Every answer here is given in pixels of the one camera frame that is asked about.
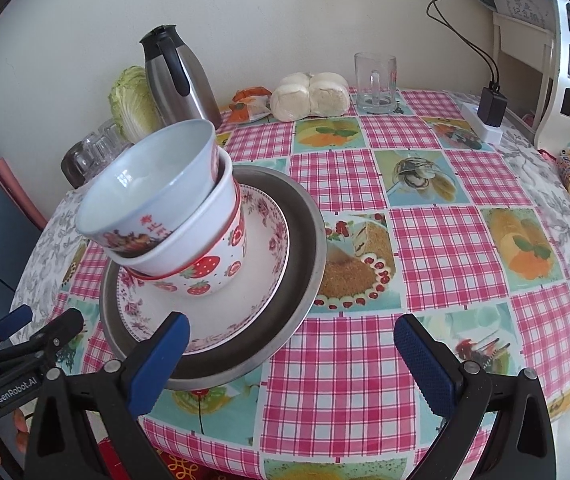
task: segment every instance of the white bowl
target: white bowl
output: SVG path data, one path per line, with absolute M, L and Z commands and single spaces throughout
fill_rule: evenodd
M 136 258 L 124 258 L 114 251 L 105 253 L 120 266 L 149 276 L 178 272 L 200 258 L 233 221 L 240 201 L 238 184 L 232 177 L 232 159 L 218 149 L 223 175 L 190 218 L 151 251 Z
M 171 124 L 134 144 L 94 179 L 76 229 L 121 256 L 144 254 L 203 203 L 216 184 L 218 164 L 212 123 Z
M 205 254 L 187 267 L 164 276 L 150 277 L 126 267 L 135 278 L 182 296 L 206 296 L 226 286 L 245 259 L 245 216 L 238 194 L 238 206 L 229 227 L 219 234 Z

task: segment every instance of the red strawberry print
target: red strawberry print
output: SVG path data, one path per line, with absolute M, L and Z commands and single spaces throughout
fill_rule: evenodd
M 198 262 L 187 267 L 180 274 L 184 278 L 202 278 L 214 272 L 219 263 L 220 258 L 218 256 L 203 256 Z
M 243 232 L 241 231 L 240 226 L 236 226 L 236 228 L 229 234 L 229 238 L 227 239 L 227 243 L 232 247 L 236 247 L 241 241 L 241 237 L 243 236 Z
M 172 283 L 168 282 L 154 282 L 154 286 L 156 288 L 161 288 L 168 292 L 176 292 L 178 290 L 178 287 L 176 285 L 173 285 Z
M 347 230 L 347 224 L 342 220 L 336 222 L 336 232 L 346 238 L 350 235 L 350 232 Z
M 205 294 L 208 290 L 210 290 L 210 288 L 211 287 L 209 286 L 208 282 L 198 282 L 187 289 L 187 294 L 200 296 L 201 294 Z
M 236 274 L 238 272 L 238 269 L 240 268 L 241 268 L 241 262 L 236 260 L 236 262 L 234 262 L 227 268 L 227 270 L 225 271 L 225 276 L 229 277 L 234 276 L 234 274 Z

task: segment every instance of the floral plate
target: floral plate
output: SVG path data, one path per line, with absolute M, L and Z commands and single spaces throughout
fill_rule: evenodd
M 190 344 L 196 354 L 229 341 L 246 329 L 270 302 L 289 258 L 289 231 L 281 208 L 262 191 L 241 184 L 247 254 L 233 282 L 207 296 L 184 298 L 154 282 L 119 270 L 116 303 L 128 332 L 148 339 L 167 314 L 176 310 L 190 320 Z

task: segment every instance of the table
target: table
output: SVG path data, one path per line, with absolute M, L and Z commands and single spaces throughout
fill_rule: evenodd
M 328 262 L 307 319 L 260 368 L 207 391 L 164 391 L 142 419 L 155 446 L 251 478 L 401 478 L 440 423 L 393 344 L 404 312 L 459 355 L 481 352 L 471 355 L 488 370 L 534 367 L 552 417 L 570 409 L 569 195 L 508 121 L 495 148 L 468 130 L 459 105 L 476 98 L 399 97 L 389 116 L 352 105 L 338 119 L 223 123 L 218 140 L 232 159 L 300 182 L 323 212 L 328 243 L 349 258 Z M 398 184 L 396 164 L 408 156 L 436 171 L 423 166 Z M 84 332 L 59 364 L 70 373 L 112 358 L 98 319 L 107 258 L 74 229 L 83 194 L 56 209 L 12 306 L 34 310 L 15 342 L 69 306 L 81 310 Z

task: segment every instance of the blue clamp pad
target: blue clamp pad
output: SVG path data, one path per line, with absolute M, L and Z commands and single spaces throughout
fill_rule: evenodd
M 152 410 L 189 342 L 187 316 L 172 312 L 152 338 L 139 343 L 124 362 L 126 368 L 134 367 L 132 376 L 124 374 L 123 377 L 124 393 L 133 417 Z
M 438 347 L 442 343 L 436 343 L 412 314 L 405 314 L 396 321 L 394 344 L 431 411 L 451 418 L 456 410 L 458 390 L 462 387 L 458 360 L 446 347 L 444 350 L 450 358 L 443 359 L 446 354 Z
M 26 304 L 22 304 L 19 308 L 3 316 L 0 319 L 0 342 L 21 330 L 31 320 L 32 310 Z

